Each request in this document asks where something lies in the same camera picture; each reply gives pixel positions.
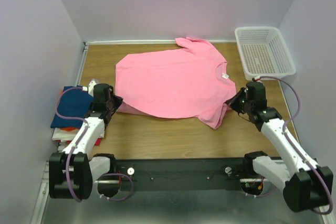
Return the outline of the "pink t shirt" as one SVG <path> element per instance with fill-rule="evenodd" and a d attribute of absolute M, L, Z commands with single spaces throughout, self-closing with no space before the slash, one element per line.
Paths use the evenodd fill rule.
<path fill-rule="evenodd" d="M 164 119 L 198 118 L 220 127 L 236 94 L 227 60 L 208 41 L 177 38 L 179 49 L 128 54 L 115 66 L 118 112 Z"/>

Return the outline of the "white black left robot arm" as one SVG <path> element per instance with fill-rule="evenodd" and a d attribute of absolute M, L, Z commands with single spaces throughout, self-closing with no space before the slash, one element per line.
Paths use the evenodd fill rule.
<path fill-rule="evenodd" d="M 104 133 L 112 116 L 122 105 L 123 99 L 114 94 L 113 86 L 91 81 L 86 87 L 78 87 L 89 94 L 93 101 L 84 116 L 60 118 L 82 122 L 77 135 L 61 152 L 49 158 L 49 196 L 53 199 L 74 199 L 81 202 L 91 195 L 93 183 L 100 177 L 112 179 L 116 173 L 116 159 L 112 154 L 89 154 L 96 140 Z"/>

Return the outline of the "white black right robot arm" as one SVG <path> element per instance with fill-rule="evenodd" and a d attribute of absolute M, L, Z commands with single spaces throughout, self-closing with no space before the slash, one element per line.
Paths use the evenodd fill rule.
<path fill-rule="evenodd" d="M 257 174 L 266 178 L 282 191 L 287 206 L 293 212 L 311 210 L 319 215 L 333 211 L 333 172 L 310 157 L 295 140 L 280 113 L 269 107 L 266 88 L 261 78 L 254 78 L 226 104 L 238 114 L 247 114 L 275 147 L 283 164 L 273 161 L 263 152 L 248 153 L 241 165 L 242 173 L 249 178 Z"/>

